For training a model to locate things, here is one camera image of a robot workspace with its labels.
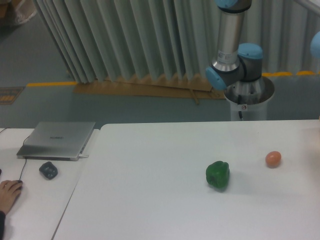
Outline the person's hand on mouse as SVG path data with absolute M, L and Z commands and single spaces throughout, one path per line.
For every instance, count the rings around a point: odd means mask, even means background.
M 0 211 L 3 211 L 7 215 L 12 206 L 14 205 L 17 198 L 13 197 L 10 191 L 12 185 L 14 185 L 17 180 L 5 180 L 0 183 Z

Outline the dark sleeved forearm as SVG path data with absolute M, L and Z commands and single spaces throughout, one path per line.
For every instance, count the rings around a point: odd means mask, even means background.
M 5 228 L 5 219 L 6 214 L 3 211 L 0 211 L 0 232 L 2 233 Z

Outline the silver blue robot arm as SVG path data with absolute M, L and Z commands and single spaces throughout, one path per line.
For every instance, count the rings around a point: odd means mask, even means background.
M 320 70 L 317 0 L 218 0 L 215 56 L 205 75 L 217 90 L 259 73 Z

